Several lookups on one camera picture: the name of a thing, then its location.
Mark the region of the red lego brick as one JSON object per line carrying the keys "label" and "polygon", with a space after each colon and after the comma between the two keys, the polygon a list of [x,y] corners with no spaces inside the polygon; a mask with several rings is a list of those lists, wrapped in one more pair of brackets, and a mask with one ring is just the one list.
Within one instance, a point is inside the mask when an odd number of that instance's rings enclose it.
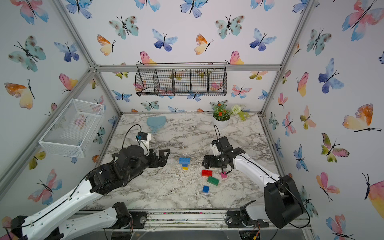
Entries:
{"label": "red lego brick", "polygon": [[202,170],[201,176],[202,177],[212,177],[213,176],[213,171],[211,171],[211,170]]}

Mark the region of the green lego brick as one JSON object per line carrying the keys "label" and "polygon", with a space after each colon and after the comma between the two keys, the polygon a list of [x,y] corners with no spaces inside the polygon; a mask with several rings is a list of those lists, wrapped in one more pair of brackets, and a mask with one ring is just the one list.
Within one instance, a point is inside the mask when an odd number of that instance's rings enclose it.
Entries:
{"label": "green lego brick", "polygon": [[218,186],[220,180],[219,180],[219,179],[216,179],[216,178],[214,178],[214,177],[209,176],[208,179],[207,179],[207,182],[210,183],[210,184],[212,184],[212,185]]}

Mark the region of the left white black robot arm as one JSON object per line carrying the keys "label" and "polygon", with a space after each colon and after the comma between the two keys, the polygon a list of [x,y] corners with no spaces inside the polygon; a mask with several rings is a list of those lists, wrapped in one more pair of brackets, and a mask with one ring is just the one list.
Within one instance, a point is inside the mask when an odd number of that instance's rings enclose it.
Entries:
{"label": "left white black robot arm", "polygon": [[12,219],[10,231],[20,240],[71,240],[100,228],[133,230],[140,220],[135,220],[122,202],[85,217],[73,219],[72,215],[111,191],[125,187],[145,169],[164,167],[170,152],[160,150],[156,154],[149,149],[145,153],[136,145],[123,148],[112,155],[111,162],[90,171],[73,190],[45,209]]}

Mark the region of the light blue long lego brick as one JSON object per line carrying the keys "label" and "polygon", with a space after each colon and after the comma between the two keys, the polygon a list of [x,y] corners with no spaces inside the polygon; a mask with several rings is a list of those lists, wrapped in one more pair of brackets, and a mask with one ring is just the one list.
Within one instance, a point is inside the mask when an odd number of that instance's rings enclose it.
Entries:
{"label": "light blue long lego brick", "polygon": [[179,164],[189,165],[191,163],[191,158],[179,158]]}

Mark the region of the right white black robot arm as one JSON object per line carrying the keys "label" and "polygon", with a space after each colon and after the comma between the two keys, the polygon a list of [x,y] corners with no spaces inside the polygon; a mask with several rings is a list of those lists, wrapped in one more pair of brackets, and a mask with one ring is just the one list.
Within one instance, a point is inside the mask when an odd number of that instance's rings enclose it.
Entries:
{"label": "right white black robot arm", "polygon": [[300,216],[309,215],[293,178],[267,170],[243,149],[233,148],[227,137],[212,141],[210,148],[213,153],[206,155],[202,162],[205,169],[220,169],[227,175],[227,167],[230,167],[231,170],[245,174],[264,191],[263,204],[251,201],[240,208],[237,216],[228,214],[228,227],[263,225],[269,220],[275,227],[282,229],[286,225],[292,225]]}

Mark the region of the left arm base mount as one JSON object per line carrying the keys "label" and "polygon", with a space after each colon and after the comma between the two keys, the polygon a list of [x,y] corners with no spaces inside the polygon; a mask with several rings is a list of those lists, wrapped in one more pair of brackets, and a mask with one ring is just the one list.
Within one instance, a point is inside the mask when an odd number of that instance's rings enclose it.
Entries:
{"label": "left arm base mount", "polygon": [[131,229],[140,230],[145,228],[147,212],[128,212],[117,214],[117,221],[106,229]]}

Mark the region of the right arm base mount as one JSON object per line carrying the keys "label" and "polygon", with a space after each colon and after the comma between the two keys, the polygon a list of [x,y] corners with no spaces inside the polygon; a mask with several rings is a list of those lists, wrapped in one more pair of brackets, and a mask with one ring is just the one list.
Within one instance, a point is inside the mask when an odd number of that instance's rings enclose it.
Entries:
{"label": "right arm base mount", "polygon": [[251,201],[236,211],[227,211],[225,223],[229,228],[267,228],[269,219],[263,203]]}

